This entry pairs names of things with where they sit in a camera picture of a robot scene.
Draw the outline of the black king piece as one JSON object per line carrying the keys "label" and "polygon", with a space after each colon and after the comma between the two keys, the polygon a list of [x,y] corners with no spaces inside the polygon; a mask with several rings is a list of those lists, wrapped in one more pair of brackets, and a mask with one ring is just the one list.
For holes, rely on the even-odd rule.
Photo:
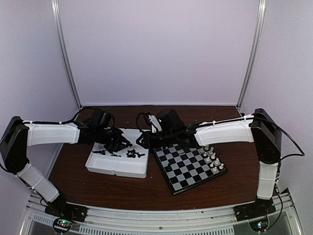
{"label": "black king piece", "polygon": [[172,171],[171,166],[169,164],[164,169],[166,172]]}

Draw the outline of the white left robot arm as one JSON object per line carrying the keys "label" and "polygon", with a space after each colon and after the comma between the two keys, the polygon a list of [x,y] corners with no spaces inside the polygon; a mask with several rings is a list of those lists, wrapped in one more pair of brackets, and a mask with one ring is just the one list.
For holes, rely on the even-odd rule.
{"label": "white left robot arm", "polygon": [[132,144],[114,124],[114,116],[95,109],[88,119],[67,121],[30,121],[20,116],[11,118],[0,141],[4,170],[18,177],[51,207],[59,216],[66,217],[70,206],[64,194],[53,185],[29,160],[28,150],[37,146],[56,144],[100,144],[116,153]]}

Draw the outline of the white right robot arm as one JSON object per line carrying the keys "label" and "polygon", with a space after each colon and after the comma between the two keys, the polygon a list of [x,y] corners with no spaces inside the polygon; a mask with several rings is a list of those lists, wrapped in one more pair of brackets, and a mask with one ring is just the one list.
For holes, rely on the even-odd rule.
{"label": "white right robot arm", "polygon": [[281,162],[282,132],[263,109],[239,118],[221,121],[192,123],[188,126],[175,110],[163,110],[156,116],[140,113],[151,127],[150,131],[140,130],[136,143],[145,149],[157,149],[179,145],[186,148],[203,148],[204,165],[211,163],[208,170],[201,169],[208,177],[215,171],[224,170],[222,163],[209,150],[212,144],[248,142],[255,145],[260,164],[259,183],[256,200],[251,204],[251,212],[261,216],[272,205],[276,178]]}

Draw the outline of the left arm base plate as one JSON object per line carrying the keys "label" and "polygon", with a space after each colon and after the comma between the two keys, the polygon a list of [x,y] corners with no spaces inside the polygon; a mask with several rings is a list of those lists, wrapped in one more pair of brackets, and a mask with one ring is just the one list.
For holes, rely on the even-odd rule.
{"label": "left arm base plate", "polygon": [[65,212],[57,212],[50,206],[46,206],[45,213],[55,217],[60,217],[69,221],[84,222],[87,216],[88,208],[74,204],[67,204]]}

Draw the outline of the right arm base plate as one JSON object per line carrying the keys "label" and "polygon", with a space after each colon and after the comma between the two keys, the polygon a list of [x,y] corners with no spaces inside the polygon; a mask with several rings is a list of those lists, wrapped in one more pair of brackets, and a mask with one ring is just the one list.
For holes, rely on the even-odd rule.
{"label": "right arm base plate", "polygon": [[249,204],[235,206],[234,212],[237,221],[244,221],[266,216],[269,213],[274,213],[276,212],[276,208],[274,205],[265,206],[252,202]]}

